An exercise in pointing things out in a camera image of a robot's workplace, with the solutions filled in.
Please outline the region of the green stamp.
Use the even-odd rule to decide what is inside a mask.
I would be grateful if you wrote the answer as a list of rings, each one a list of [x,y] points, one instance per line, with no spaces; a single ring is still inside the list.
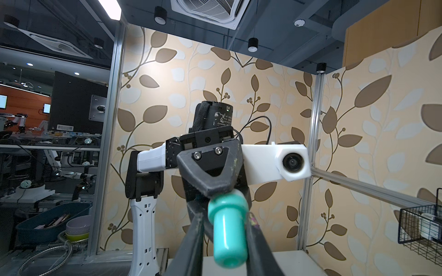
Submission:
[[[248,211],[247,200],[237,189],[209,201],[208,219],[214,229],[214,260],[222,268],[238,268],[248,258],[245,231]]]

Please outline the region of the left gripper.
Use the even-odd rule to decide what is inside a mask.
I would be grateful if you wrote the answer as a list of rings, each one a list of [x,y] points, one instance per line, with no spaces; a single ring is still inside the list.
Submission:
[[[211,198],[233,189],[244,195],[250,211],[251,193],[236,132],[232,126],[221,126],[165,141],[165,169],[180,171],[190,222],[197,213],[207,216]]]

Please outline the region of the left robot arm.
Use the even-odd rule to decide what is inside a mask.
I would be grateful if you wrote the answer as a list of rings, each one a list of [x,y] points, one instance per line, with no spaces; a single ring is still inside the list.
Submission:
[[[245,223],[250,193],[244,170],[242,136],[232,127],[233,107],[203,101],[189,132],[161,146],[130,155],[125,194],[134,224],[130,275],[157,276],[155,208],[163,190],[164,172],[178,169],[191,226],[178,250],[179,275],[202,271],[204,239],[214,245],[214,258],[224,268],[248,258]]]

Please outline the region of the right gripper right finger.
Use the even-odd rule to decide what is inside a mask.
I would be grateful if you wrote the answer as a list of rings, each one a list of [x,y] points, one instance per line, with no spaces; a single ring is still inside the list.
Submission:
[[[246,242],[248,259],[246,271],[248,276],[283,276],[270,247],[254,214],[246,215]]]

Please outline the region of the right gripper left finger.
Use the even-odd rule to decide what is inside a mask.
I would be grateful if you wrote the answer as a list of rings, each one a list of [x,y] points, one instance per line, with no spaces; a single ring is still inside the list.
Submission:
[[[201,276],[203,271],[205,211],[198,210],[180,247],[165,271],[166,276]]]

